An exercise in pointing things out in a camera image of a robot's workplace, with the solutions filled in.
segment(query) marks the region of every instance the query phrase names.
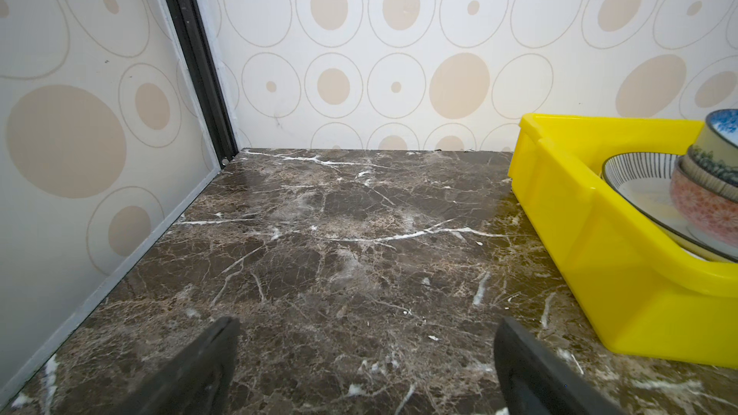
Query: marble countertop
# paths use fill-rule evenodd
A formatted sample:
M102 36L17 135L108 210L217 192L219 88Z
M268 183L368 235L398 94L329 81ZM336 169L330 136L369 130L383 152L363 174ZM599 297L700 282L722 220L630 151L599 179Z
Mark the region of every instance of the marble countertop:
M737 370L600 344L511 156L241 152L3 413L104 413L224 315L228 413L502 413L504 315L628 413L738 413Z

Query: wall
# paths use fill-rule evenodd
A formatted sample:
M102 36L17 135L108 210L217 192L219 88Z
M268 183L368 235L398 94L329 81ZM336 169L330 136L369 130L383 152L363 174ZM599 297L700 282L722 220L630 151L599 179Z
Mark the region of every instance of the wall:
M523 113L736 98L735 0L207 0L245 146L514 147Z
M0 405L219 170L173 35L160 0L0 0Z

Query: stack of bowls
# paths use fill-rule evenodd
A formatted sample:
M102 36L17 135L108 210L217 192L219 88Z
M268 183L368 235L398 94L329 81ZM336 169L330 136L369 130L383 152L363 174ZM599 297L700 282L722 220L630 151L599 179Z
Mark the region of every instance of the stack of bowls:
M696 236L738 248L738 110L707 116L674 168L669 194Z

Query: yellow container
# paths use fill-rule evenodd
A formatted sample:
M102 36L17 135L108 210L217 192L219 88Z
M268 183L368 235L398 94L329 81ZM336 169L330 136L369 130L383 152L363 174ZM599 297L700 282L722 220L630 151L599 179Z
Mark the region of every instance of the yellow container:
M616 154L685 154L702 125L525 115L509 176L604 346L738 368L738 264L690 256L599 177Z

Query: black vertical strip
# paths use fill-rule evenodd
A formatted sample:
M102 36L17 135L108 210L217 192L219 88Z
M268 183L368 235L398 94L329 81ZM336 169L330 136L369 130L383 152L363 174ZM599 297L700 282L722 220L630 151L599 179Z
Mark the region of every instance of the black vertical strip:
M197 0L166 0L210 139L223 167L238 152Z

